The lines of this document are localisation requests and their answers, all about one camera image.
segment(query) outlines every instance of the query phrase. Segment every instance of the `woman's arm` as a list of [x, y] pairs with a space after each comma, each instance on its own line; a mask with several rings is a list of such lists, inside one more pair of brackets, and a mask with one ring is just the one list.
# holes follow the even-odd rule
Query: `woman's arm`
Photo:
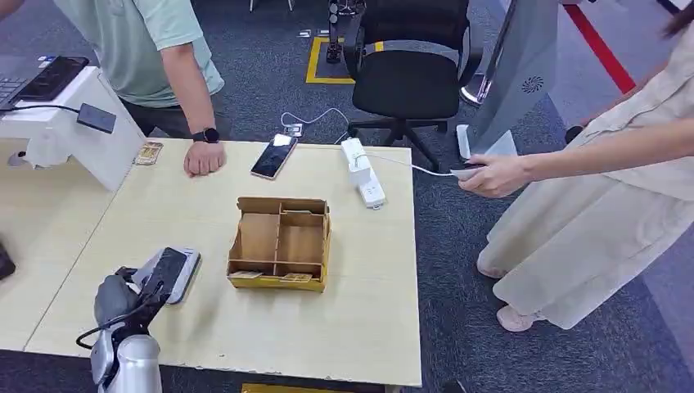
[[470, 163], [487, 166], [460, 182], [460, 187], [483, 197], [505, 197], [530, 182], [600, 174], [686, 156], [694, 156], [694, 119], [632, 129], [552, 153], [473, 156]]

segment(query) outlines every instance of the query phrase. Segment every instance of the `beige dress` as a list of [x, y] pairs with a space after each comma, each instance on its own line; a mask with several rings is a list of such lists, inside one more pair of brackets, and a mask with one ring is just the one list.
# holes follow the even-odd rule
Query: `beige dress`
[[[694, 118], [694, 28], [668, 65], [567, 147]], [[496, 297], [569, 329], [639, 275], [694, 222], [694, 157], [534, 183], [487, 236], [481, 268], [509, 273]]]

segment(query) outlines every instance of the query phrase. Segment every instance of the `man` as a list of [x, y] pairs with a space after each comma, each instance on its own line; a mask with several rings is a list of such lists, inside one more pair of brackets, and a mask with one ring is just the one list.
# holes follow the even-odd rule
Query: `man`
[[[226, 162], [216, 143], [228, 133], [212, 101], [224, 81], [190, 0], [54, 0], [92, 44], [111, 87], [145, 135], [158, 127], [192, 138], [183, 168], [207, 175]], [[24, 0], [0, 0], [0, 20]]]

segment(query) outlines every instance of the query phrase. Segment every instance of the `white charging cable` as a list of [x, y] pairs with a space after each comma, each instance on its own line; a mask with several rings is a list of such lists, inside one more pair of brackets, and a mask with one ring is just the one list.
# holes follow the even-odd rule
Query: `white charging cable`
[[[289, 113], [289, 112], [284, 112], [284, 113], [282, 113], [282, 115], [280, 116], [280, 123], [282, 123], [282, 126], [288, 127], [289, 125], [288, 125], [288, 124], [285, 124], [285, 122], [284, 122], [284, 116], [291, 116], [291, 117], [297, 119], [299, 122], [301, 122], [301, 123], [303, 123], [303, 124], [313, 124], [313, 123], [319, 121], [323, 116], [325, 116], [325, 115], [327, 115], [328, 113], [330, 113], [330, 111], [335, 111], [335, 112], [339, 113], [340, 115], [342, 115], [342, 118], [345, 119], [345, 122], [347, 123], [347, 125], [349, 125], [349, 119], [347, 119], [347, 116], [345, 116], [345, 114], [342, 113], [342, 111], [340, 111], [340, 110], [337, 109], [337, 108], [330, 108], [330, 109], [328, 109], [327, 111], [323, 112], [323, 114], [320, 115], [319, 117], [317, 117], [317, 118], [315, 118], [315, 119], [313, 119], [313, 120], [310, 120], [310, 121], [307, 121], [307, 120], [304, 120], [304, 119], [300, 119], [299, 117], [297, 117], [297, 116], [295, 116], [295, 115], [292, 115], [292, 114]], [[336, 145], [336, 144], [340, 143], [340, 141], [342, 140], [342, 138], [344, 138], [344, 137], [346, 137], [346, 136], [347, 136], [347, 132], [345, 131], [342, 135], [340, 135], [339, 138], [337, 138], [337, 140], [333, 143], [333, 145]]]
[[408, 164], [408, 163], [406, 163], [406, 162], [402, 162], [402, 161], [398, 161], [398, 160], [393, 160], [393, 159], [385, 158], [385, 157], [381, 157], [381, 156], [376, 156], [376, 155], [374, 155], [374, 154], [360, 154], [360, 155], [354, 157], [354, 165], [355, 165], [355, 166], [359, 166], [358, 163], [357, 163], [357, 159], [358, 159], [359, 157], [373, 157], [373, 158], [378, 158], [378, 159], [381, 159], [381, 160], [386, 160], [386, 161], [394, 162], [395, 164], [400, 164], [400, 165], [409, 166], [410, 168], [420, 170], [420, 171], [424, 172], [425, 174], [430, 174], [431, 176], [439, 176], [439, 177], [441, 177], [441, 178], [445, 178], [445, 177], [448, 177], [448, 176], [455, 176], [455, 174], [437, 174], [436, 172], [431, 172], [430, 170], [424, 169], [424, 168], [422, 168], [421, 166], [416, 166], [416, 165]]

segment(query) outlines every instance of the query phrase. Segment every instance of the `red floor tape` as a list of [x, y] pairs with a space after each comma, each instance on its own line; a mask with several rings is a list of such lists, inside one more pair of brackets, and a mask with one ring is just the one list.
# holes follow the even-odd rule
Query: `red floor tape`
[[586, 43], [588, 43], [593, 53], [595, 53], [595, 56], [597, 56], [597, 59], [602, 63], [602, 66], [605, 67], [607, 74], [615, 81], [615, 84], [622, 93], [626, 93], [632, 88], [635, 88], [636, 84], [631, 76], [629, 76], [629, 72], [627, 72], [620, 61], [617, 60], [610, 48], [607, 47], [605, 41], [602, 40], [600, 34], [595, 30], [593, 25], [590, 24], [590, 21], [579, 6], [565, 5], [564, 9], [566, 9], [566, 13], [569, 14], [576, 28], [578, 28], [579, 32], [584, 36]]

